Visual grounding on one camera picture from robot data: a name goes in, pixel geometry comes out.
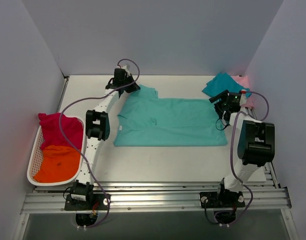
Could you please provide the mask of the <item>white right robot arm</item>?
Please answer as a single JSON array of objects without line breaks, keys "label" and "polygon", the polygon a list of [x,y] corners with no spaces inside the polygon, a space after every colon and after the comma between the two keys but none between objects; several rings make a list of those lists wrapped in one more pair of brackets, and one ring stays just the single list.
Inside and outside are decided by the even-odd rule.
[{"label": "white right robot arm", "polygon": [[265,122],[265,117],[257,120],[242,110],[247,94],[262,97],[269,106],[262,94],[246,89],[239,92],[224,90],[209,99],[219,119],[225,121],[225,127],[232,127],[231,173],[223,178],[215,193],[216,203],[223,207],[237,201],[253,173],[275,157],[275,125]]}]

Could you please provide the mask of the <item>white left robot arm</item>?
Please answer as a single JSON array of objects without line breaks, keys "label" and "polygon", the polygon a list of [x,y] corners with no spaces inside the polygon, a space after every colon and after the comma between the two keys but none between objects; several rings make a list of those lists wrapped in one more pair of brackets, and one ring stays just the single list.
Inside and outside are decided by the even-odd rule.
[{"label": "white left robot arm", "polygon": [[96,107],[85,114],[86,149],[82,156],[80,173],[70,190],[71,199],[83,210],[90,209],[94,203],[93,188],[96,181],[93,170],[98,150],[110,135],[109,112],[124,92],[132,93],[139,89],[130,73],[130,66],[118,64],[113,78],[105,86],[104,96],[99,98]]}]

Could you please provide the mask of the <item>mint green t shirt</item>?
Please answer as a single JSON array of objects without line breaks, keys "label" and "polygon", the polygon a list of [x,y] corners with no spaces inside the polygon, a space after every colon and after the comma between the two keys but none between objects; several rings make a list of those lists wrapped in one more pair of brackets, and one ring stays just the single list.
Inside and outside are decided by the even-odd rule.
[{"label": "mint green t shirt", "polygon": [[208,99],[160,98],[141,85],[117,115],[116,147],[218,147],[227,145]]}]

